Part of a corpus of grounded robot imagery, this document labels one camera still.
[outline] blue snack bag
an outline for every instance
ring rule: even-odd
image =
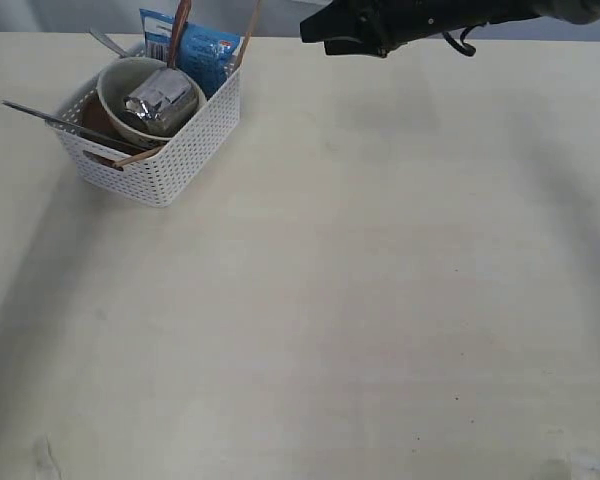
[[[147,57],[167,61],[174,18],[140,9]],[[188,23],[178,52],[178,68],[193,78],[207,98],[227,81],[240,37]]]

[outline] table surface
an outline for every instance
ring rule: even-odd
[[[41,435],[65,480],[600,460],[600,44],[476,44],[254,39],[241,125],[162,210],[0,106],[0,480]],[[0,99],[52,111],[111,59],[0,34]]]

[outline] metal spoon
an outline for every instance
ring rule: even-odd
[[[111,40],[111,37],[102,33],[100,30],[91,27],[89,29],[89,33],[93,36],[93,38],[98,40],[101,44],[103,44],[109,50],[112,50],[115,53],[117,53],[120,56],[120,58],[127,58],[127,57],[133,56],[133,55],[130,55],[124,48],[122,48],[116,42]]]
[[[67,122],[66,120],[62,120],[61,118],[54,117],[44,112],[40,112],[38,110],[34,110],[33,108],[25,107],[24,105],[19,105],[17,103],[9,102],[8,100],[3,100],[2,104],[11,107],[14,110],[18,110],[19,112],[28,113],[29,115],[33,115],[34,117],[42,118],[49,123],[55,123],[57,125],[63,125],[65,127],[74,128],[79,132],[86,133],[87,135],[92,136],[93,138],[97,138],[100,141],[108,142],[110,145],[115,145],[116,148],[124,147],[132,148],[134,151],[142,151],[142,148],[137,145],[133,145],[132,143],[123,142],[122,140],[116,140],[115,138],[111,138],[108,135],[105,135],[100,132],[96,132],[95,130],[91,130],[90,128],[83,127],[82,125],[78,125],[77,123]]]

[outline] white plastic basket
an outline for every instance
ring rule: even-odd
[[[134,50],[142,54],[142,47]],[[98,76],[76,91],[56,112],[79,122],[85,101],[95,93]],[[166,207],[182,192],[240,121],[240,69],[209,99],[157,155],[123,168],[97,163],[89,153],[117,161],[129,155],[80,137],[73,129],[52,125],[88,182],[152,207]]]

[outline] metal utensil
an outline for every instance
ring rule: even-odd
[[[111,39],[111,37],[109,37],[108,35],[102,33],[100,30],[91,27],[89,29],[89,33],[91,34],[91,36],[93,38],[95,38],[96,40],[98,40],[101,44],[103,44],[109,50],[112,50],[115,53],[117,53],[120,56],[120,58],[127,58],[127,57],[131,57],[132,56],[124,48],[122,48],[120,45],[118,45],[116,42],[114,42]]]
[[[123,98],[120,119],[140,132],[170,137],[195,113],[200,103],[191,79],[176,68],[178,48],[190,11],[191,0],[180,0],[171,30],[167,66],[154,72]]]
[[[9,102],[8,100],[2,100],[2,104],[7,107],[13,108],[14,110],[18,110],[19,112],[27,113],[29,115],[33,115],[34,117],[42,118],[43,120],[46,120],[49,123],[55,123],[56,125],[63,125],[65,127],[74,128],[77,131],[86,133],[87,135],[90,135],[93,138],[97,138],[100,141],[107,142],[109,145],[115,145],[116,148],[131,148],[134,151],[142,150],[137,145],[133,145],[132,143],[123,142],[122,140],[116,140],[115,138],[111,138],[108,135],[96,132],[95,130],[91,130],[90,128],[83,127],[82,125],[78,125],[77,123],[67,122],[66,120],[62,120],[61,118],[54,117],[53,115],[49,115],[38,110],[34,110],[33,108],[25,107],[24,105]]]

